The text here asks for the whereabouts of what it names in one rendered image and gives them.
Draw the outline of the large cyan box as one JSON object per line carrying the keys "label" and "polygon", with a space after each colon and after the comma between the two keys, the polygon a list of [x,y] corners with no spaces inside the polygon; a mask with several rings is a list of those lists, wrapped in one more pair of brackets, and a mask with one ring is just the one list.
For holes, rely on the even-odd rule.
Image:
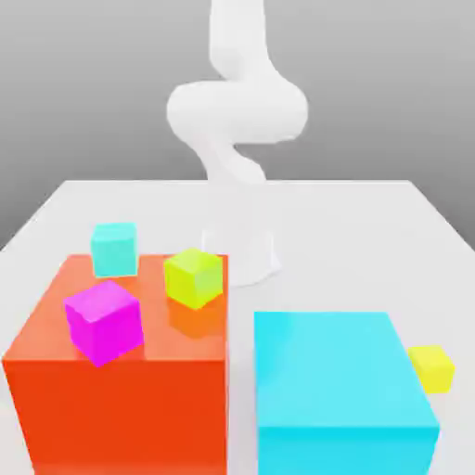
{"label": "large cyan box", "polygon": [[388,315],[254,316],[258,475],[428,475],[440,425]]}

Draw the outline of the small magenta cube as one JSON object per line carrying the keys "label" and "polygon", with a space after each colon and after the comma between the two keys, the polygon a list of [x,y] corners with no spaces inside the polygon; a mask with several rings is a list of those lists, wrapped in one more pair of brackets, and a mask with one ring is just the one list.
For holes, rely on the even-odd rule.
{"label": "small magenta cube", "polygon": [[63,301],[71,341],[96,367],[144,343],[139,300],[106,280]]}

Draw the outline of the small lime cube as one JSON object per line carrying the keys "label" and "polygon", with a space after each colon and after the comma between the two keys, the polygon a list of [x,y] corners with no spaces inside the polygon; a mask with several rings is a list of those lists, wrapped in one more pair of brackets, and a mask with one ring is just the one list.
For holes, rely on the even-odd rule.
{"label": "small lime cube", "polygon": [[223,267],[221,256],[197,248],[183,250],[164,261],[166,294],[198,310],[223,293]]}

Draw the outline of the small yellow cube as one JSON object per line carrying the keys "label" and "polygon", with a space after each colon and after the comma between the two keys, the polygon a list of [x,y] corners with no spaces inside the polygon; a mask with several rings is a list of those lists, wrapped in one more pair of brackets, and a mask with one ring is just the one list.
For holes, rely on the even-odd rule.
{"label": "small yellow cube", "polygon": [[442,346],[415,346],[407,353],[425,393],[450,391],[455,365]]}

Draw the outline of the large orange box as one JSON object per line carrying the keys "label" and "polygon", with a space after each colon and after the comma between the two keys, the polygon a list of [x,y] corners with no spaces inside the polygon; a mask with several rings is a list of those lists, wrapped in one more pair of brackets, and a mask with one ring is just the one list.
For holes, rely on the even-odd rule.
{"label": "large orange box", "polygon": [[95,282],[89,255],[67,258],[2,359],[34,475],[226,475],[226,296],[186,308],[166,296],[163,257],[142,256],[120,285],[145,342],[98,367],[63,304]]}

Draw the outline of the small turquoise cube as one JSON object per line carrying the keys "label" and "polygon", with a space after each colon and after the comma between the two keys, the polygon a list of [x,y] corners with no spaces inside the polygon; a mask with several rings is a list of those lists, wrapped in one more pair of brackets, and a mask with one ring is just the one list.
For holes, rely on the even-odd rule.
{"label": "small turquoise cube", "polygon": [[137,229],[134,223],[97,224],[91,237],[96,277],[136,276]]}

